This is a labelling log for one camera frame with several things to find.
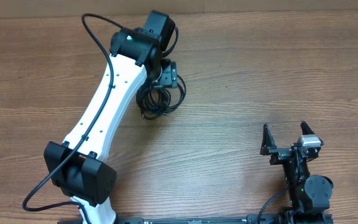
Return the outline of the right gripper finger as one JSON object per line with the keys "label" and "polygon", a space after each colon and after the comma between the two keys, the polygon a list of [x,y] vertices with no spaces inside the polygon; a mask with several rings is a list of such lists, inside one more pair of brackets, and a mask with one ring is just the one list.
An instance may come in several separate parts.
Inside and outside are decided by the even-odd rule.
{"label": "right gripper finger", "polygon": [[260,147],[260,155],[263,156],[270,155],[273,152],[273,150],[276,150],[276,148],[277,146],[269,130],[269,125],[265,123],[263,125],[263,135],[262,135],[262,143]]}
{"label": "right gripper finger", "polygon": [[302,130],[302,135],[303,134],[315,134],[311,128],[308,126],[306,121],[302,121],[300,124],[301,130]]}

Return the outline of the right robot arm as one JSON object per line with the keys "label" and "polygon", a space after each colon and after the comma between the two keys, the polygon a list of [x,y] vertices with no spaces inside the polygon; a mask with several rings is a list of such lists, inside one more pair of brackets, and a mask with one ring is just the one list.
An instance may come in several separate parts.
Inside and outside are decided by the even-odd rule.
{"label": "right robot arm", "polygon": [[[305,121],[300,124],[302,135],[288,148],[278,148],[269,130],[263,126],[260,154],[270,156],[271,165],[283,167],[286,189],[270,198],[260,209],[257,223],[332,223],[331,215],[325,214],[333,193],[332,180],[322,175],[311,175],[308,163],[319,156],[324,142]],[[290,206],[281,208],[277,215],[263,215],[266,207],[288,193]]]}

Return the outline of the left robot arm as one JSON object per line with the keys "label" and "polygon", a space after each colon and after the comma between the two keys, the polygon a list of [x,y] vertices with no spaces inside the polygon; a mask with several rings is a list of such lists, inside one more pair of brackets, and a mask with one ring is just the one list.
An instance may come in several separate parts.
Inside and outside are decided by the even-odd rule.
{"label": "left robot arm", "polygon": [[120,28],[111,39],[104,77],[76,126],[62,143],[49,142],[44,159],[53,185],[80,211],[80,223],[114,223],[110,194],[116,171],[106,160],[114,134],[132,100],[143,118],[175,109],[170,90],[186,88],[168,56],[178,27],[162,12],[150,12],[142,27]]}

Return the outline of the black cable staying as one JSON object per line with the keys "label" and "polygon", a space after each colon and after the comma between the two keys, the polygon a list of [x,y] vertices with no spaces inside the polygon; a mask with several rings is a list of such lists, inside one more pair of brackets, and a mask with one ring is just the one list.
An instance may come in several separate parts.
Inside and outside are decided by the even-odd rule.
{"label": "black cable staying", "polygon": [[137,90],[135,99],[142,118],[153,120],[161,115],[168,114],[171,94],[164,88],[154,88],[151,85],[144,84]]}

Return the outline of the black cable pulled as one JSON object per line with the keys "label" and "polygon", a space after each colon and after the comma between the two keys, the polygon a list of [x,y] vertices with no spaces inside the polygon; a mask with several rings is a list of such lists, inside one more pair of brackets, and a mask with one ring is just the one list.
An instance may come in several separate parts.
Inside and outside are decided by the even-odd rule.
{"label": "black cable pulled", "polygon": [[186,96],[186,85],[185,85],[185,82],[184,80],[182,79],[181,76],[178,76],[178,79],[182,82],[182,85],[178,84],[178,89],[180,91],[180,97],[179,97],[179,100],[176,104],[174,105],[171,105],[171,102],[172,102],[172,95],[171,95],[171,102],[170,102],[170,105],[168,107],[168,114],[174,112],[184,101],[185,99],[185,96]]}

